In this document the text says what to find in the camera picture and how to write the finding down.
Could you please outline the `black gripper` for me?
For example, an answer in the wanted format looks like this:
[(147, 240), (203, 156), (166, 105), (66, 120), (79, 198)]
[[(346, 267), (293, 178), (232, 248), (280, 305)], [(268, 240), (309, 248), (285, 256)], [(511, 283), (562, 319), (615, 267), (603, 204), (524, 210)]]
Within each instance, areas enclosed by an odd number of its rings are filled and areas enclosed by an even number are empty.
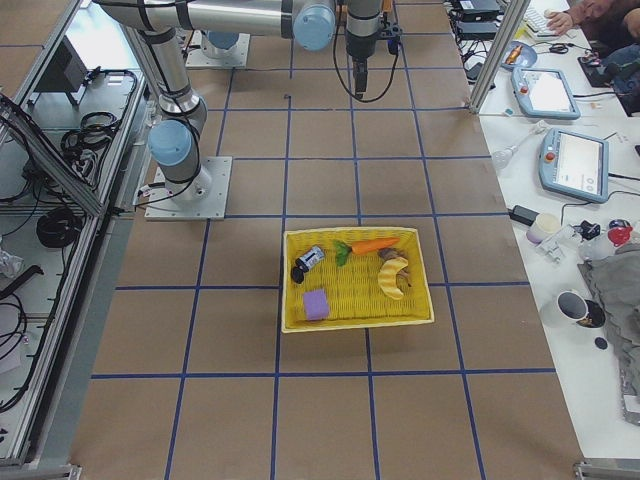
[(354, 97), (363, 99), (368, 84), (368, 59), (379, 36), (381, 0), (347, 0), (346, 51), (354, 64)]

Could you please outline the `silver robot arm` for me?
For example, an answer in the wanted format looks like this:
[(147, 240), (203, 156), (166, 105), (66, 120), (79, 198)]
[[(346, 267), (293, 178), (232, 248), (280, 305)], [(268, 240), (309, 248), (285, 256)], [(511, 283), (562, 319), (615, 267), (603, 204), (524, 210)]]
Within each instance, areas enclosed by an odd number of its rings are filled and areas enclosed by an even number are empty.
[(239, 33), (202, 30), (201, 50), (210, 59), (222, 59), (233, 53), (239, 38)]
[(148, 149), (164, 176), (167, 196), (147, 203), (163, 217), (212, 218), (212, 163), (200, 157), (207, 119), (204, 99), (193, 89), (176, 30), (222, 36), (278, 35), (318, 51), (339, 27), (336, 1), (102, 1), (102, 10), (132, 34), (131, 47), (158, 90), (161, 122)]

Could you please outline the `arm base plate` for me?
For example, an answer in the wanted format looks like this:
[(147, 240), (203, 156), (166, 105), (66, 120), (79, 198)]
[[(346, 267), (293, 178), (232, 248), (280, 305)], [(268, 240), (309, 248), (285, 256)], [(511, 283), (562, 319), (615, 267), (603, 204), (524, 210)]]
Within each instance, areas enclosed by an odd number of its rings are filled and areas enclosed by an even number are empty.
[(169, 182), (142, 203), (149, 221), (223, 220), (232, 171), (230, 156), (203, 157), (199, 175), (182, 193)]
[(201, 31), (194, 34), (189, 43), (186, 67), (189, 69), (244, 69), (246, 67), (250, 36), (239, 33), (240, 38), (233, 53), (222, 59), (210, 59), (201, 50)]

